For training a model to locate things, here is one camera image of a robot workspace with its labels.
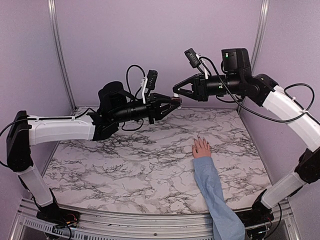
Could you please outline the forearm in blue sleeve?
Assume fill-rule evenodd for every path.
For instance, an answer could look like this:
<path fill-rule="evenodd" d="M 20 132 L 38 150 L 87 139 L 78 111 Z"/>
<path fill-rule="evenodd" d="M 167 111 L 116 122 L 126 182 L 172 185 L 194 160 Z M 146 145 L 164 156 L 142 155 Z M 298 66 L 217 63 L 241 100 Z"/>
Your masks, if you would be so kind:
<path fill-rule="evenodd" d="M 225 202 L 222 184 L 213 159 L 209 156 L 195 158 L 193 167 L 195 181 L 212 218 L 213 238 L 244 240 L 245 226 Z"/>

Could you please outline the dark red nail polish bottle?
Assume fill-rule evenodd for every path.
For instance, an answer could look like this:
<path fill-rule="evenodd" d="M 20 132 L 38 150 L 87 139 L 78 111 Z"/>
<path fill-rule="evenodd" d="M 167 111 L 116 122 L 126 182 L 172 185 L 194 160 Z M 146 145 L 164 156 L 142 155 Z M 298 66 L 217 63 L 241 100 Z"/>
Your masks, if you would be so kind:
<path fill-rule="evenodd" d="M 182 99 L 180 97 L 173 97 L 171 98 L 171 101 L 173 101 L 175 105 L 182 105 Z"/>

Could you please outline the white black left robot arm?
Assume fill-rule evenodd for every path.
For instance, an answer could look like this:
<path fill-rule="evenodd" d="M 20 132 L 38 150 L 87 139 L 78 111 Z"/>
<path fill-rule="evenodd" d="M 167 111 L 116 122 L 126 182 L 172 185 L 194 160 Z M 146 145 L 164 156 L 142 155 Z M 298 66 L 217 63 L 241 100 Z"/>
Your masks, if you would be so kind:
<path fill-rule="evenodd" d="M 150 124 L 161 120 L 179 108 L 182 99 L 152 93 L 142 99 L 124 90 L 120 81 L 106 84 L 98 91 L 98 110 L 85 111 L 78 116 L 39 117 L 19 111 L 8 124 L 6 163 L 2 166 L 16 173 L 33 195 L 39 211 L 53 223 L 63 219 L 63 211 L 44 182 L 31 157 L 31 146 L 68 140 L 102 141 L 119 130 L 120 123 L 145 118 Z"/>

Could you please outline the person's hand with painted nails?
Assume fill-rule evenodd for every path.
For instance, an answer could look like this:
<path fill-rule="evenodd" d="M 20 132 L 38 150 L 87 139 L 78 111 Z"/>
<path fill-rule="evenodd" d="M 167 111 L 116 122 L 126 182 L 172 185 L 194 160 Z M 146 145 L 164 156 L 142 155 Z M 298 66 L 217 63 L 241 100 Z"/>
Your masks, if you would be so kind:
<path fill-rule="evenodd" d="M 195 159 L 212 156 L 210 144 L 204 137 L 201 138 L 198 135 L 197 138 L 193 139 L 192 155 Z"/>

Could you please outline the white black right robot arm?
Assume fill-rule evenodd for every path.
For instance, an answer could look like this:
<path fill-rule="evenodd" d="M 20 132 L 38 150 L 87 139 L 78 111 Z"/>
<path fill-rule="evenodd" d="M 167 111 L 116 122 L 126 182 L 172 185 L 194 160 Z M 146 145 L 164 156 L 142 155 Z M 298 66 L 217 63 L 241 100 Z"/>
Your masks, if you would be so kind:
<path fill-rule="evenodd" d="M 201 71 L 177 83 L 173 92 L 198 102 L 208 101 L 209 96 L 222 97 L 226 94 L 248 97 L 256 105 L 276 115 L 274 122 L 287 124 L 306 145 L 295 169 L 264 190 L 254 201 L 251 210 L 246 211 L 244 218 L 252 224 L 258 224 L 280 201 L 293 196 L 304 185 L 319 180 L 320 123 L 271 77 L 266 74 L 252 75 L 247 49 L 223 49 L 221 55 L 221 68 L 225 75 Z"/>

